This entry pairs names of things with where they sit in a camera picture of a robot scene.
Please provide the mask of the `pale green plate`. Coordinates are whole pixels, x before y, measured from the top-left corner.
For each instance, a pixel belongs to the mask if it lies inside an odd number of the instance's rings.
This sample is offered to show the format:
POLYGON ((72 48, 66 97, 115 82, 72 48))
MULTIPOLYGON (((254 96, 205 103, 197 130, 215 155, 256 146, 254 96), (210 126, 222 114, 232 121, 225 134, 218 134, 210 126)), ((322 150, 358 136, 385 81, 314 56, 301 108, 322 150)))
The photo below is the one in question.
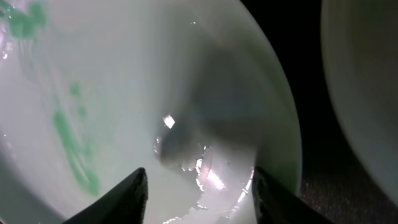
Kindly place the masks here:
POLYGON ((283 68, 240 1, 1 2, 1 221, 61 223, 137 168, 144 223, 254 223, 252 174, 297 194, 283 68))
POLYGON ((327 0, 325 78, 356 157, 397 203, 397 0, 327 0))

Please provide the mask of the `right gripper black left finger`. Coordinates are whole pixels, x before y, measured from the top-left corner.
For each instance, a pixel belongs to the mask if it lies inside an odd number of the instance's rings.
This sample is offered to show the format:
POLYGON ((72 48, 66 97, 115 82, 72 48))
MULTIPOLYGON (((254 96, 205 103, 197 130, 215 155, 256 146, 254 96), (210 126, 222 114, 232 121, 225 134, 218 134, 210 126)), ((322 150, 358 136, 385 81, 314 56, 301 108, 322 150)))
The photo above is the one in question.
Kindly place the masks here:
POLYGON ((63 224, 142 224, 148 194, 146 170, 140 167, 63 224))

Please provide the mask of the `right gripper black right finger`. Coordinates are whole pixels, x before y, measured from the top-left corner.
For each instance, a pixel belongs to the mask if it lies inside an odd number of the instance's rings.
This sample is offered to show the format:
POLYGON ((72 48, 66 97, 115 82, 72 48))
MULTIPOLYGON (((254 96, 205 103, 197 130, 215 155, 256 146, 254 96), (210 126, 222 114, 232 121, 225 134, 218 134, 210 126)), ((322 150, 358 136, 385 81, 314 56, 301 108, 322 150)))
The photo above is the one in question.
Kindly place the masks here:
POLYGON ((252 196, 257 224, 333 224, 258 166, 254 168, 252 196))

